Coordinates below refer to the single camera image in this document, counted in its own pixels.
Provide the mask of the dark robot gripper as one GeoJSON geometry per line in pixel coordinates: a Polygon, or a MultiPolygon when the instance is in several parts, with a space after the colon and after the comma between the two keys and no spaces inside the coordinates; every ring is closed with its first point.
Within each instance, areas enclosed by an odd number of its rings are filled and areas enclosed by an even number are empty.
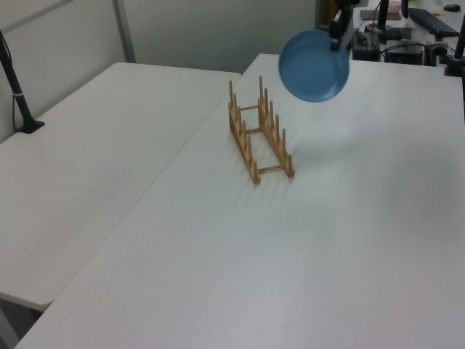
{"type": "Polygon", "coordinates": [[[330,31],[329,36],[331,38],[330,43],[330,50],[333,52],[337,52],[339,50],[339,46],[341,43],[342,37],[342,45],[346,47],[348,43],[352,40],[352,34],[354,31],[354,24],[353,24],[353,12],[348,17],[347,27],[342,35],[342,24],[344,16],[342,12],[344,11],[351,11],[353,7],[357,6],[360,3],[360,0],[335,0],[337,5],[338,12],[335,14],[334,18],[330,23],[330,31]]]}

